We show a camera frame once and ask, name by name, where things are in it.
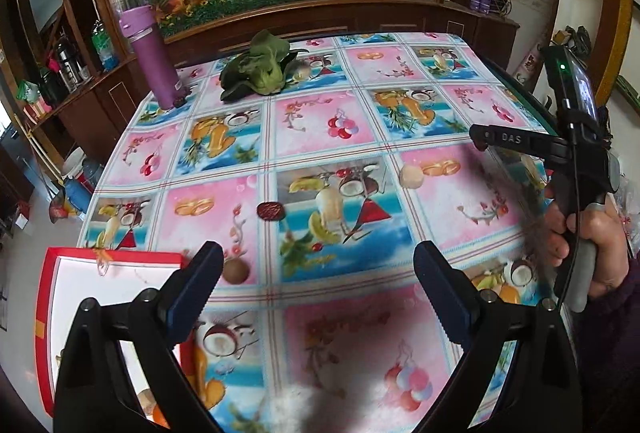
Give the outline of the round beige cake piece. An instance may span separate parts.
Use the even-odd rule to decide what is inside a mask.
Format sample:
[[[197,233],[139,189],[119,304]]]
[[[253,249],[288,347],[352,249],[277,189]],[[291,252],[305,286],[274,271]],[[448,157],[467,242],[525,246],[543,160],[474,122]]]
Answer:
[[[399,184],[406,190],[418,190],[424,183],[423,170],[415,164],[404,164],[400,169]]]

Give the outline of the dark red date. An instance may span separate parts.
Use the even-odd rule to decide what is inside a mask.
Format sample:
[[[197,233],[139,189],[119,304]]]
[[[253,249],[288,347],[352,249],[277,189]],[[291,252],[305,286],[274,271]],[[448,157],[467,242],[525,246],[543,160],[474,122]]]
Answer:
[[[257,208],[256,213],[259,219],[266,222],[280,222],[285,218],[284,205],[279,201],[264,201]]]

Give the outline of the blue thermos jugs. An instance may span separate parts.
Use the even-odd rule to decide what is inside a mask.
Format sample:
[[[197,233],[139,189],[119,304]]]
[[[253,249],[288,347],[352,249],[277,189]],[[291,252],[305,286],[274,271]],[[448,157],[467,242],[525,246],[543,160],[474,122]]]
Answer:
[[[63,164],[65,195],[70,204],[79,212],[86,213],[103,167],[98,161],[86,156],[69,156]]]

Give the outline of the orange mandarin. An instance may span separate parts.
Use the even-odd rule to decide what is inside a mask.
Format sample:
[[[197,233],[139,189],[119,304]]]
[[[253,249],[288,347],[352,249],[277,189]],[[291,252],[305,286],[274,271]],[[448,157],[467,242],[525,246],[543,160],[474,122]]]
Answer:
[[[162,427],[166,427],[166,429],[168,429],[168,422],[166,421],[163,413],[160,411],[160,407],[158,407],[157,405],[155,405],[152,410],[152,419],[156,424],[159,424]]]

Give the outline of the green bok choy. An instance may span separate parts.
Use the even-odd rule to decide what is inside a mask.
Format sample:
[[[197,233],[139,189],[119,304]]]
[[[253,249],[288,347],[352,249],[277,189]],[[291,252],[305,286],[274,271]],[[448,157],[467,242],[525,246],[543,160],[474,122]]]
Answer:
[[[220,100],[228,104],[252,94],[269,96],[281,92],[300,53],[307,50],[292,50],[290,42],[260,30],[246,51],[224,65],[219,75]]]

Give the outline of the colourful printed tablecloth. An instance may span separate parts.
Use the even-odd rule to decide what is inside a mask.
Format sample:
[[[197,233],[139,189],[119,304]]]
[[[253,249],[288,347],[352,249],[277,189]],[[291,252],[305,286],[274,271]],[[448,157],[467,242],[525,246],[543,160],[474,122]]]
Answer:
[[[408,432],[461,351],[413,273],[431,240],[475,286],[538,300],[526,243],[544,211],[539,160],[480,152],[472,124],[544,123],[458,37],[360,34],[299,43],[272,96],[224,104],[218,58],[179,70],[186,104],[147,98],[94,195],[79,245],[193,257],[222,275],[194,331],[194,379],[228,432]],[[425,175],[399,184],[404,164]],[[280,222],[257,206],[279,201]]]

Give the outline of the purple thermos bottle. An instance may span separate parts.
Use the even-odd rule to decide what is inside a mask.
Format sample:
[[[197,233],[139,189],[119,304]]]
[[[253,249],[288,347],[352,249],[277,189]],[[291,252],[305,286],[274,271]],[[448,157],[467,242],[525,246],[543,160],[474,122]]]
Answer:
[[[189,91],[169,60],[152,6],[142,5],[123,11],[119,27],[134,50],[146,82],[160,108],[169,110],[186,104]]]

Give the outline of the red white tray box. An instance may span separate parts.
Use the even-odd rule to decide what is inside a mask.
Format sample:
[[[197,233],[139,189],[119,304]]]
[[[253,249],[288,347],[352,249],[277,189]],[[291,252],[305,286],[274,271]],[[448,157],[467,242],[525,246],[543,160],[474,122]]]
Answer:
[[[35,329],[46,412],[74,430],[99,417],[147,427],[138,393],[148,390],[180,423],[179,405],[197,406],[179,356],[198,315],[186,291],[203,267],[170,252],[49,249]]]

